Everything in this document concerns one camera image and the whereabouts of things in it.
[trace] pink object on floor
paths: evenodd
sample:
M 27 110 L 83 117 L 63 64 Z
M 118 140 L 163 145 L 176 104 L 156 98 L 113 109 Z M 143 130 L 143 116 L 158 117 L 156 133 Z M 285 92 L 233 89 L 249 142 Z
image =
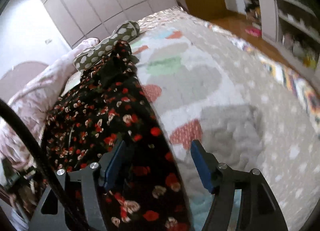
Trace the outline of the pink object on floor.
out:
M 261 37 L 262 35 L 262 31 L 255 27 L 248 27 L 245 32 L 255 37 Z

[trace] black cable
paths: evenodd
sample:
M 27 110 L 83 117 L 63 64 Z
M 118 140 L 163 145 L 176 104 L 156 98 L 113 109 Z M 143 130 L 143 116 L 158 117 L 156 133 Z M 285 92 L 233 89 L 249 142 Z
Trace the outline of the black cable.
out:
M 40 146 L 30 133 L 29 129 L 21 121 L 19 116 L 2 99 L 0 99 L 0 117 L 2 117 L 20 137 L 21 141 L 33 156 L 37 164 L 37 168 L 40 170 L 44 178 L 47 179 L 52 191 L 55 193 L 57 199 L 63 205 L 74 223 L 81 231 L 91 230 L 81 214 L 77 211 L 74 203 L 63 190 L 57 176 L 48 163 L 47 157 L 41 151 Z

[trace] shelf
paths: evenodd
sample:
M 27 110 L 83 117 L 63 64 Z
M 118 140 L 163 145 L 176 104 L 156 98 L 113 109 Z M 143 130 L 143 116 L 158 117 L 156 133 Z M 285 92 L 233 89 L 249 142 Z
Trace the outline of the shelf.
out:
M 290 52 L 288 49 L 286 49 L 280 42 L 274 42 L 273 40 L 269 39 L 265 35 L 262 35 L 262 38 L 276 47 L 280 54 L 291 64 L 292 67 L 294 67 L 297 72 L 303 76 L 306 80 L 312 81 L 315 71 L 311 68 L 307 68 L 303 65 L 303 63 L 296 58 L 292 52 Z
M 300 2 L 297 1 L 297 0 L 283 0 L 283 1 L 286 1 L 286 2 L 288 2 L 288 3 L 290 3 L 290 4 L 293 4 L 293 5 L 301 8 L 301 9 L 303 9 L 304 11 L 312 14 L 313 16 L 316 16 L 315 13 L 311 10 L 311 8 L 307 7 L 306 5 L 300 3 Z
M 312 33 L 310 33 L 310 31 L 305 28 L 304 26 L 302 26 L 301 24 L 297 23 L 297 22 L 293 22 L 290 21 L 288 19 L 288 17 L 286 17 L 283 14 L 278 13 L 279 18 L 281 18 L 282 20 L 286 21 L 287 23 L 291 24 L 292 26 L 296 27 L 297 29 L 299 29 L 301 32 L 305 33 L 306 35 L 308 35 L 309 37 L 311 37 L 312 39 L 314 39 L 317 43 L 320 44 L 320 37 L 319 36 L 315 36 Z

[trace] bed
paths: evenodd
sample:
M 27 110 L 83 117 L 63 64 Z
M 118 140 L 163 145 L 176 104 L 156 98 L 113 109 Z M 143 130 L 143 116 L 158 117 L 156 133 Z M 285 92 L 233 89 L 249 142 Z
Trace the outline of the bed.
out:
M 130 42 L 139 59 L 137 76 L 177 162 L 195 230 L 201 230 L 213 197 L 191 159 L 193 139 L 233 169 L 260 169 L 289 230 L 300 230 L 320 197 L 319 101 L 307 81 L 179 8 L 138 23 L 141 35 Z M 28 156 L 23 159 L 24 167 L 30 165 Z

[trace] crumpled pink fabric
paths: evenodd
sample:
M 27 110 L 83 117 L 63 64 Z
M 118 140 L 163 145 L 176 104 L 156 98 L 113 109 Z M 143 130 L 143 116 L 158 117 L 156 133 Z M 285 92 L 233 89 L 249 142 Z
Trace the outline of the crumpled pink fabric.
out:
M 77 71 L 73 65 L 74 58 L 86 48 L 98 43 L 99 40 L 96 38 L 83 40 L 76 48 L 48 66 L 9 100 L 8 105 L 22 119 L 38 143 L 42 138 L 47 111 L 57 101 L 68 78 Z M 34 164 L 32 156 L 20 138 L 1 119 L 0 159 L 4 157 L 7 157 L 17 170 Z

